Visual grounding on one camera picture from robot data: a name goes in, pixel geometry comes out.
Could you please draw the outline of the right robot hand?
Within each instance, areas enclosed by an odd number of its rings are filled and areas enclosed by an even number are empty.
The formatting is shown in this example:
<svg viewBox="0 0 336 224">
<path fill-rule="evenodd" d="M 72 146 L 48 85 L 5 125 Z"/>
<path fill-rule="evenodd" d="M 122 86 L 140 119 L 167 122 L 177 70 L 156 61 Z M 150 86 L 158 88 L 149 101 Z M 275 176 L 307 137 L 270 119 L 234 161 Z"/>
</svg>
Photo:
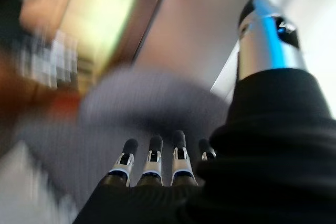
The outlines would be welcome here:
<svg viewBox="0 0 336 224">
<path fill-rule="evenodd" d="M 197 171 L 175 131 L 163 186 L 156 135 L 130 187 L 138 144 L 127 140 L 75 223 L 335 223 L 335 120 L 296 27 L 269 0 L 249 0 L 238 31 L 233 100 L 226 123 L 200 140 Z"/>
</svg>

